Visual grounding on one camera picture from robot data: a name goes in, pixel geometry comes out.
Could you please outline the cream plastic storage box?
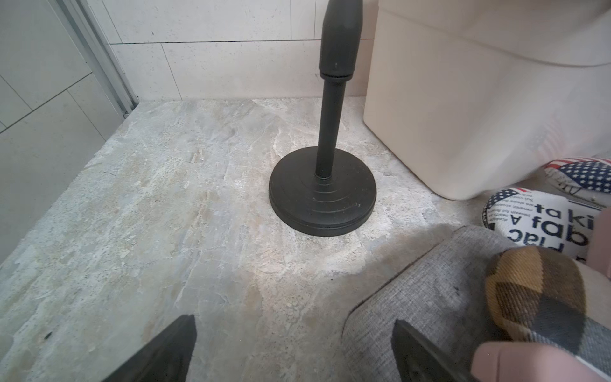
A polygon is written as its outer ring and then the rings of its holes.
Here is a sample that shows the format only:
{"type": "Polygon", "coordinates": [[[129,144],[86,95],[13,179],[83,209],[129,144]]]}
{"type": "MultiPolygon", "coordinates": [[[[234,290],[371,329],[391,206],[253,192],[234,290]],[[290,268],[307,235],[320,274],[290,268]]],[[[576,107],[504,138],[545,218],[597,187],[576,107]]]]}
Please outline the cream plastic storage box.
{"type": "Polygon", "coordinates": [[[608,1],[382,1],[364,122],[466,200],[610,149],[608,1]]]}

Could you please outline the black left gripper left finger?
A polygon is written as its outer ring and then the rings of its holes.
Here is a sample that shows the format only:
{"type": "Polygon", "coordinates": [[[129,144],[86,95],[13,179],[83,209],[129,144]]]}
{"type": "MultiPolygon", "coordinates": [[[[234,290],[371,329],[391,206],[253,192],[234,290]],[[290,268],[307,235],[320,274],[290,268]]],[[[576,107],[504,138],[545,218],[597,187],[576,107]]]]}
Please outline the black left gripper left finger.
{"type": "Polygon", "coordinates": [[[194,315],[181,315],[103,381],[186,381],[196,340],[194,315]]]}

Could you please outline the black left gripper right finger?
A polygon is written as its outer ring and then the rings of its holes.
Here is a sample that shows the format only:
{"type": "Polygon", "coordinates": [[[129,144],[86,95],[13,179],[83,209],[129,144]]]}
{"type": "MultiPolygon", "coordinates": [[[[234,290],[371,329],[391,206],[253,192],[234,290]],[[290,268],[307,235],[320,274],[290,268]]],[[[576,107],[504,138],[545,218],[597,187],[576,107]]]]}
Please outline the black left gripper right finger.
{"type": "Polygon", "coordinates": [[[477,379],[404,320],[396,320],[391,348],[402,381],[468,382],[477,379]]]}

